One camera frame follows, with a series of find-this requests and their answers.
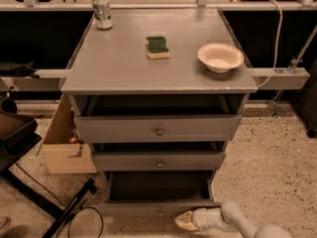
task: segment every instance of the robotic hand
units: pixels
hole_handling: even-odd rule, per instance
[[[222,203],[220,208],[198,208],[187,211],[177,216],[175,222],[180,228],[189,231],[217,228],[224,232],[239,231],[244,238],[292,238],[286,230],[276,225],[256,227],[232,201]]]

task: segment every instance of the sponge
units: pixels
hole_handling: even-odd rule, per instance
[[[161,60],[170,58],[170,51],[166,47],[165,37],[147,37],[147,45],[149,59]]]

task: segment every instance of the black stand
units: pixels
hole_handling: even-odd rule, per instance
[[[22,156],[24,156],[32,147],[34,147],[40,140],[41,137],[39,135],[31,135],[24,142],[21,142],[21,144],[19,144],[19,147],[13,151],[14,153],[18,153],[14,155],[6,153],[6,151],[1,148],[0,176],[12,187],[17,189],[21,194],[23,194],[25,197],[27,197],[29,200],[31,200],[33,203],[35,203],[37,206],[39,206],[41,209],[55,218],[55,222],[47,231],[47,233],[43,236],[44,238],[50,238],[53,237],[53,235],[64,223],[64,221],[68,219],[72,210],[78,205],[85,193],[88,190],[94,192],[96,187],[93,185],[94,180],[90,178],[77,193],[77,195],[73,198],[73,200],[68,204],[66,209],[60,209],[58,206],[47,200],[45,197],[34,191],[32,188],[22,183],[9,171],[9,168]]]

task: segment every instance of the speckled floor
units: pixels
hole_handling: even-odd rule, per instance
[[[55,105],[22,105],[23,113],[40,113],[38,133],[44,136]],[[274,223],[292,236],[317,237],[317,139],[306,136],[305,124],[291,105],[277,106],[274,119],[265,104],[248,104],[234,140],[229,144],[227,158],[217,173],[213,188],[216,201],[235,200],[243,212],[258,226]],[[101,175],[49,175],[43,151],[38,144],[19,164],[30,175],[67,204],[88,178],[96,181],[97,193],[88,193],[87,205],[103,201],[105,183]],[[34,184],[17,167],[16,176],[45,197],[54,198]],[[5,181],[0,180],[0,217],[9,216],[11,224],[0,230],[0,237],[42,237],[53,218],[30,203]],[[233,238],[237,233],[210,230],[190,233],[180,230],[170,217],[105,217],[101,237],[204,237]],[[70,237],[97,237],[100,220],[86,210],[74,219]],[[58,237],[67,237],[66,228]]]

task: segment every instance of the gray tabletop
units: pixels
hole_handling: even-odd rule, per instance
[[[218,11],[191,9],[114,9],[114,26],[92,24],[70,74],[65,94],[250,93],[257,91],[243,64],[219,74],[198,60],[210,43],[234,46]],[[165,36],[170,59],[151,60],[148,36]]]

